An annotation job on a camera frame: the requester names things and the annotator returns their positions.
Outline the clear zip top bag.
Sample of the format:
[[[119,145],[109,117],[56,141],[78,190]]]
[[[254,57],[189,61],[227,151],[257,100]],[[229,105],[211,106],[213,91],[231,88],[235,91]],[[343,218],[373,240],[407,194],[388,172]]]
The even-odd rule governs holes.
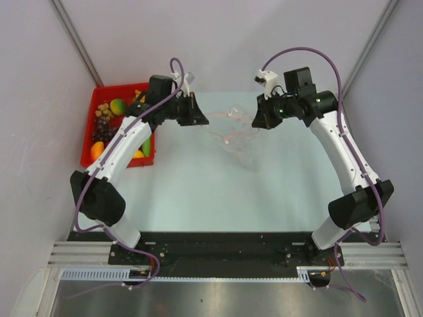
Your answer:
[[[258,154],[254,140],[260,128],[252,126],[253,114],[236,104],[224,110],[208,112],[206,117],[209,124],[203,125],[202,129],[213,136],[234,162],[246,170],[256,172]]]

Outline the green toy vegetable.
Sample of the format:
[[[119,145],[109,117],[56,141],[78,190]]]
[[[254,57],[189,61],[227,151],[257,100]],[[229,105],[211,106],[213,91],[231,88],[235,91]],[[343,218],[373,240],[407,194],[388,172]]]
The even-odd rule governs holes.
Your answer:
[[[151,144],[151,137],[149,137],[143,142],[141,146],[141,151],[143,152],[144,157],[149,157],[151,155]]]

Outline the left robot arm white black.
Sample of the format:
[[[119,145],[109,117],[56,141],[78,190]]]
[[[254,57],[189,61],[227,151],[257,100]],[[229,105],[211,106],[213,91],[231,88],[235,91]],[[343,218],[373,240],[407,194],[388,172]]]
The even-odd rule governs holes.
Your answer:
[[[209,123],[190,90],[191,82],[190,73],[151,76],[149,88],[127,108],[104,152],[86,171],[75,171],[70,177],[76,211],[124,244],[122,254],[132,264],[145,259],[146,248],[138,243],[141,234],[126,217],[126,202],[116,184],[135,152],[164,121],[174,120],[181,126]]]

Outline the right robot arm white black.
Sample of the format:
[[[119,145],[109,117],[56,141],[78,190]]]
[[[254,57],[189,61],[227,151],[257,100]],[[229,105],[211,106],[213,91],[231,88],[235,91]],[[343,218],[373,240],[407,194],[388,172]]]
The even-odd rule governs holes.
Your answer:
[[[301,120],[320,141],[338,176],[343,196],[329,203],[328,218],[305,243],[306,260],[320,265],[349,230],[380,216],[380,208],[394,192],[393,184],[382,181],[355,142],[347,139],[349,131],[337,98],[329,90],[317,91],[308,67],[285,72],[280,92],[275,72],[259,70],[254,79],[264,92],[256,98],[252,127],[274,129],[284,119]]]

